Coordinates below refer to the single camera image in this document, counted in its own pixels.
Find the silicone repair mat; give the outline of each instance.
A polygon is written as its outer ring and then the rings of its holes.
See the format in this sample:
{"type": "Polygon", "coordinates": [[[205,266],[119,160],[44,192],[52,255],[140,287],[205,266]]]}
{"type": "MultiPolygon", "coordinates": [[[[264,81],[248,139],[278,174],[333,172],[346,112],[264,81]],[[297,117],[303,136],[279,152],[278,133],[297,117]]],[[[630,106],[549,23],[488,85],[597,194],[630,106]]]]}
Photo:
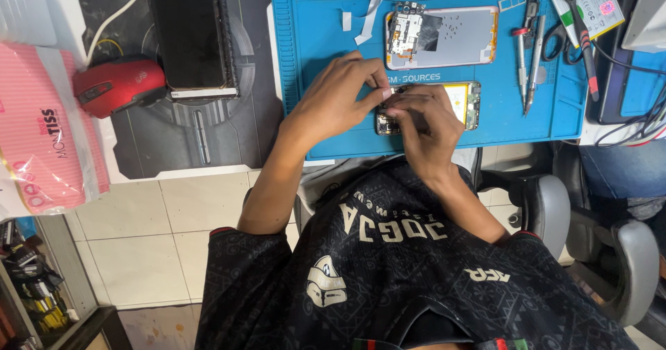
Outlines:
{"type": "MultiPolygon", "coordinates": [[[[581,133],[587,83],[582,62],[565,65],[560,56],[542,62],[547,76],[537,86],[528,117],[523,116],[517,78],[517,42],[511,30],[523,25],[525,0],[384,0],[377,9],[372,37],[356,45],[361,34],[363,17],[370,0],[272,0],[282,82],[284,112],[288,114],[300,100],[314,77],[331,59],[358,49],[363,57],[384,60],[386,36],[383,18],[394,10],[396,1],[415,1],[427,9],[478,7],[494,5],[500,13],[497,24],[495,60],[486,65],[468,65],[390,71],[391,84],[463,82],[481,83],[479,126],[465,131],[458,147],[478,147],[509,143],[542,142],[576,138],[581,133]],[[342,29],[342,12],[352,13],[350,31],[342,29]]],[[[545,31],[557,22],[550,0],[540,0],[539,14],[546,14],[545,31]]],[[[546,49],[553,49],[554,41],[546,49]]],[[[530,68],[532,52],[525,52],[530,68]]],[[[364,97],[366,86],[359,94],[364,97]]],[[[373,155],[391,155],[403,151],[401,136],[379,136],[375,132],[374,111],[350,131],[317,144],[308,153],[308,160],[338,159],[373,155]]]]}

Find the black jersey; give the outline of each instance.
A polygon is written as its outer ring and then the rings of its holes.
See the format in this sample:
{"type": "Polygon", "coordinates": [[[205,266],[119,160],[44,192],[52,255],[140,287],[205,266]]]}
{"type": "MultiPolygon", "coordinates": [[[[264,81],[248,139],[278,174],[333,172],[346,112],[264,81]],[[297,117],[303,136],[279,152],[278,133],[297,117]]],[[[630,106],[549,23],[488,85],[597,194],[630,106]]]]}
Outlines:
{"type": "Polygon", "coordinates": [[[233,228],[208,248],[197,349],[637,349],[536,235],[471,235],[405,161],[336,192],[293,253],[233,228]]]}

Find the scissors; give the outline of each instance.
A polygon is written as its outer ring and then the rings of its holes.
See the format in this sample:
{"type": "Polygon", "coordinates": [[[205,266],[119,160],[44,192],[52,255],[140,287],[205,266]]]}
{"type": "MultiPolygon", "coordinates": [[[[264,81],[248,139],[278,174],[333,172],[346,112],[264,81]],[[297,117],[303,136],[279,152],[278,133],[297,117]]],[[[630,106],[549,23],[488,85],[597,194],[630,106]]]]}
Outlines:
{"type": "Polygon", "coordinates": [[[574,47],[574,45],[572,44],[571,39],[569,39],[569,35],[567,35],[567,30],[564,28],[562,22],[558,22],[544,37],[544,48],[541,50],[541,60],[547,63],[548,61],[553,61],[560,53],[562,53],[562,56],[564,56],[564,63],[567,65],[574,65],[583,58],[583,52],[581,51],[576,59],[571,60],[570,48],[572,47],[574,47]],[[546,45],[553,37],[555,37],[555,49],[550,56],[546,56],[546,45]]]}

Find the man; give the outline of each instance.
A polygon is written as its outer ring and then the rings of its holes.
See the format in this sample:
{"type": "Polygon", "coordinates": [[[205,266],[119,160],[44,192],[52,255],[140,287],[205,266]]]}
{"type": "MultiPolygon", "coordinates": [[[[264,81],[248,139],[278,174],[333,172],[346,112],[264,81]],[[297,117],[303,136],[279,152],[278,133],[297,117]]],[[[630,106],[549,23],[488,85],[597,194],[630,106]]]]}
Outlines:
{"type": "Polygon", "coordinates": [[[196,348],[636,349],[536,236],[509,237],[481,204],[450,162],[462,132],[442,86],[391,97],[380,59],[334,59],[280,125],[238,228],[211,232],[196,348]],[[406,160],[329,195],[292,253],[305,154],[382,101],[406,160]]]}

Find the blue jeans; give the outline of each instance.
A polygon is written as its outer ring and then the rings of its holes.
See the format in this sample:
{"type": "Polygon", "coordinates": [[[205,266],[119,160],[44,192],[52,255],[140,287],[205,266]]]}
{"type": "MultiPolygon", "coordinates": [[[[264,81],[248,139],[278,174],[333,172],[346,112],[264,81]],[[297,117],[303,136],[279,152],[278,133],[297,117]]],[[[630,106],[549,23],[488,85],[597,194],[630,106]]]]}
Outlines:
{"type": "Polygon", "coordinates": [[[640,147],[580,146],[579,150],[593,194],[615,199],[666,195],[666,140],[640,147]]]}

